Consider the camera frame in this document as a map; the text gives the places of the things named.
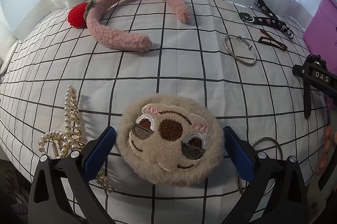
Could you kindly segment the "person right hand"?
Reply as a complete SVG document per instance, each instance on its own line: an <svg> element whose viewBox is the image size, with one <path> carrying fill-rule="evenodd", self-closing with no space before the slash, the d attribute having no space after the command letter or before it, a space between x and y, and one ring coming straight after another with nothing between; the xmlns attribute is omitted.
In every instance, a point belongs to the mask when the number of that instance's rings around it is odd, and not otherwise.
<svg viewBox="0 0 337 224"><path fill-rule="evenodd" d="M323 154L319 161L319 167L316 170L317 175L322 175L326 166L327 166L327 156L330 150L331 145L331 125L328 125L325 134L324 134L324 147L323 147Z"/></svg>

